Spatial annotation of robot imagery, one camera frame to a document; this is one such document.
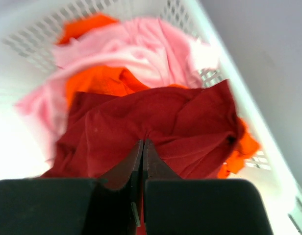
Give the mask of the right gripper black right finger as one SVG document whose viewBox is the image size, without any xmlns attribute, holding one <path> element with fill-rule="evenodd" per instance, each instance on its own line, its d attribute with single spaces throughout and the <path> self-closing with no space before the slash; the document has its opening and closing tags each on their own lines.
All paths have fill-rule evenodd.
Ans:
<svg viewBox="0 0 302 235">
<path fill-rule="evenodd" d="M 144 223 L 149 235 L 271 235 L 260 193 L 247 180 L 183 180 L 143 148 Z"/>
</svg>

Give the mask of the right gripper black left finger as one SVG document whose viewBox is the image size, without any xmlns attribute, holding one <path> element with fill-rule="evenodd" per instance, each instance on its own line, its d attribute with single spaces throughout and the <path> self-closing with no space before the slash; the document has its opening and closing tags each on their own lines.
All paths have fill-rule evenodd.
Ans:
<svg viewBox="0 0 302 235">
<path fill-rule="evenodd" d="M 135 234 L 143 145 L 97 179 L 1 180 L 0 235 Z"/>
</svg>

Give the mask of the dark red t shirt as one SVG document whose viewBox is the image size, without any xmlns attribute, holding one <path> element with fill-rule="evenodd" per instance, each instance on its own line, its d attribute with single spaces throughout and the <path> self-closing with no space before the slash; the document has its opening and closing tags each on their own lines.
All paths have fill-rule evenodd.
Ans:
<svg viewBox="0 0 302 235">
<path fill-rule="evenodd" d="M 45 178 L 98 178 L 139 140 L 151 140 L 181 178 L 215 178 L 245 129 L 228 83 L 163 87 L 122 97 L 78 92 Z"/>
</svg>

